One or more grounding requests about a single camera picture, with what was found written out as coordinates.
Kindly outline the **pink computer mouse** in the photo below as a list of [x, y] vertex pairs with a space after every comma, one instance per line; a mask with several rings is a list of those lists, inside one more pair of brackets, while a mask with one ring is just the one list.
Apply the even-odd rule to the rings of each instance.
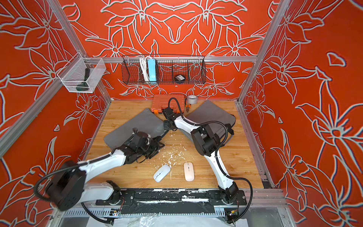
[[194, 167], [191, 162], [184, 163], [184, 177], [187, 182], [191, 182], [195, 179]]

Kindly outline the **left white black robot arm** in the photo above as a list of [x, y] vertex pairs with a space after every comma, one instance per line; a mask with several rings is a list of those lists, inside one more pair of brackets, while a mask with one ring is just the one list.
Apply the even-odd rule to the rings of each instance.
[[132, 135], [110, 153], [78, 163], [68, 161], [62, 168], [41, 177], [33, 188], [34, 195], [43, 201], [54, 203], [60, 211], [67, 211], [80, 204], [89, 216], [111, 225], [111, 220], [97, 217], [85, 203], [102, 200], [110, 205], [123, 205], [125, 198], [121, 188], [112, 180], [99, 184], [89, 181], [113, 168], [139, 162], [140, 157], [153, 158], [165, 146], [161, 142], [165, 135], [164, 132], [152, 138], [149, 134], [134, 129]]

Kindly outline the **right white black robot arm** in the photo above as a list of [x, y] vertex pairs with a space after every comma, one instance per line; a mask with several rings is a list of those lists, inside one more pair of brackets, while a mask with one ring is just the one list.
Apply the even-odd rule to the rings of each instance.
[[175, 97], [168, 100], [167, 108], [162, 110], [166, 120], [164, 128], [167, 130], [183, 130], [190, 134], [197, 152], [203, 156], [211, 166], [216, 176], [221, 200], [229, 205], [237, 201], [239, 188], [236, 180], [245, 181], [250, 188], [250, 197], [242, 212], [236, 216], [225, 218], [226, 224], [235, 225], [238, 220], [246, 214], [253, 199], [253, 187], [251, 182], [244, 177], [232, 177], [228, 174], [226, 167], [220, 157], [219, 149], [227, 141], [228, 127], [220, 121], [207, 121], [196, 123], [185, 117], [180, 104]]

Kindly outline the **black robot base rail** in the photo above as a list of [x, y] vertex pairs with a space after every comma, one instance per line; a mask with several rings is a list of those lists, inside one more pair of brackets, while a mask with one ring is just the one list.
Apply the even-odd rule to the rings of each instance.
[[97, 200], [94, 208], [108, 208], [118, 215], [178, 215], [222, 217], [235, 209], [245, 208], [244, 191], [237, 193], [234, 202], [223, 202], [215, 189], [121, 189], [122, 198], [115, 205]]

